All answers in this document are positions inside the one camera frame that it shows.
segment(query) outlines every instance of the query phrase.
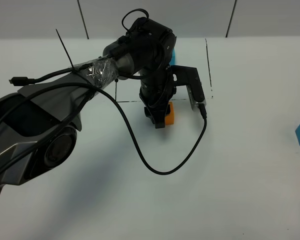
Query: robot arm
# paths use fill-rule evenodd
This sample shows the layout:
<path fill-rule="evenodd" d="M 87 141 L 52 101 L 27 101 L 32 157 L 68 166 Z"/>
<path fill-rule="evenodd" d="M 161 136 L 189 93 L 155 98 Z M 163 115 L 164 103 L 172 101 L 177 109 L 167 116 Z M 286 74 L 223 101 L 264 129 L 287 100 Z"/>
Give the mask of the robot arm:
<path fill-rule="evenodd" d="M 93 98 L 96 93 L 81 87 L 87 84 L 85 78 L 99 89 L 104 89 L 117 78 L 139 79 L 144 112 L 155 128 L 165 127 L 165 117 L 170 113 L 169 100 L 178 86 L 187 86 L 192 109 L 205 104 L 197 69 L 169 65 L 176 43 L 173 31 L 149 19 L 145 10 L 134 11 L 142 11 L 146 17 L 138 18 L 127 29 L 126 35 L 108 45 L 102 58 L 75 66 L 76 72 L 65 69 L 64 72 L 69 74 L 53 82 L 37 84 L 41 81 L 26 77 L 10 81 L 23 87 L 0 99 L 0 119 L 4 118 L 0 124 L 0 169 L 36 143 L 44 140 L 44 144 L 0 172 L 0 192 L 5 184 L 21 185 L 69 157 L 76 144 L 77 131 L 82 129 L 82 102 Z M 54 89 L 60 84 L 65 87 Z M 27 100 L 40 91 L 43 93 Z M 20 106 L 6 114 L 17 105 Z M 53 134 L 76 111 L 78 113 L 71 121 L 58 134 Z"/>

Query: white table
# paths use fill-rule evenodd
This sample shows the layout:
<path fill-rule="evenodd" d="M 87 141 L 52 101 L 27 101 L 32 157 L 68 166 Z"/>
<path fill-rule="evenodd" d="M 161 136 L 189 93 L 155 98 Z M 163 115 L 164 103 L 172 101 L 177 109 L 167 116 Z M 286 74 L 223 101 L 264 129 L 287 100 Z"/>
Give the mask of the white table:
<path fill-rule="evenodd" d="M 111 43 L 64 41 L 75 63 Z M 119 112 L 98 95 L 81 112 L 82 131 L 61 166 L 3 188 L 0 240 L 300 240 L 300 38 L 208 38 L 207 46 L 212 88 L 205 39 L 176 45 L 176 63 L 198 68 L 207 98 L 208 127 L 189 162 L 172 175 L 151 173 Z M 57 40 L 0 42 L 0 97 L 16 90 L 13 76 L 68 66 Z M 155 129 L 139 87 L 119 82 L 117 100 L 149 164 L 170 170 L 203 121 L 180 89 L 174 125 Z M 114 83 L 106 89 L 113 95 Z"/>

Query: gray panel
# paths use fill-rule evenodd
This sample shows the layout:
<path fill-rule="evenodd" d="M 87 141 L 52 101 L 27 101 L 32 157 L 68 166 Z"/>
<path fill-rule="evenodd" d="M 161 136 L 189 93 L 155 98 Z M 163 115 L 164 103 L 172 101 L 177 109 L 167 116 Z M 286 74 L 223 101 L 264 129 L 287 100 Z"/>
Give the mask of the gray panel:
<path fill-rule="evenodd" d="M 300 36 L 300 0 L 237 0 L 228 36 Z"/>
<path fill-rule="evenodd" d="M 90 38 L 118 38 L 125 33 L 121 20 L 143 8 L 150 19 L 171 28 L 177 37 L 225 37 L 235 0 L 80 0 Z M 130 27 L 144 16 L 134 12 L 125 20 Z"/>
<path fill-rule="evenodd" d="M 0 0 L 0 39 L 86 38 L 76 0 Z"/>

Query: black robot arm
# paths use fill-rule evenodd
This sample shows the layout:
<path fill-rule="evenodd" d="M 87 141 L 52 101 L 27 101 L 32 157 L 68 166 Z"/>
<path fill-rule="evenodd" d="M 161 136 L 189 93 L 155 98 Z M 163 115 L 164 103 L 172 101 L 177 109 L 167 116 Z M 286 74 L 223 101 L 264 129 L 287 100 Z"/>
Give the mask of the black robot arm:
<path fill-rule="evenodd" d="M 126 28 L 126 35 L 107 46 L 103 57 L 39 79 L 14 77 L 10 80 L 15 86 L 23 87 L 0 99 L 0 192 L 5 184 L 21 185 L 69 157 L 76 144 L 77 131 L 82 129 L 80 110 L 98 92 L 119 109 L 142 162 L 152 172 L 171 174 L 189 159 L 207 126 L 205 96 L 198 71 L 193 67 L 170 66 L 176 43 L 173 31 L 149 19 L 145 10 L 134 11 L 144 12 L 146 17 L 138 18 L 130 29 Z M 41 83 L 64 73 L 69 74 Z M 192 109 L 200 110 L 205 124 L 192 151 L 175 169 L 156 171 L 142 156 L 122 109 L 102 90 L 116 78 L 140 80 L 144 112 L 156 128 L 165 127 L 165 117 L 170 113 L 169 100 L 177 87 L 187 86 Z"/>

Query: white wall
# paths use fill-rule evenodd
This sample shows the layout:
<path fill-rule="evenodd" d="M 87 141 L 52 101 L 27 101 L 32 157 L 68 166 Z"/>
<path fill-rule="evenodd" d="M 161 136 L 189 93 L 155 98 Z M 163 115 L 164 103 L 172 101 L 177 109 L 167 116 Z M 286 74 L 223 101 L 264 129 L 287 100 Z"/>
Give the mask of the white wall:
<path fill-rule="evenodd" d="M 0 0 L 0 39 L 86 38 L 76 0 Z"/>
<path fill-rule="evenodd" d="M 91 38 L 117 38 L 125 33 L 121 26 L 129 11 L 143 8 L 150 19 L 173 30 L 177 37 L 225 37 L 235 0 L 80 0 Z M 144 16 L 132 13 L 126 26 Z"/>
<path fill-rule="evenodd" d="M 237 0 L 228 36 L 300 36 L 300 0 Z"/>

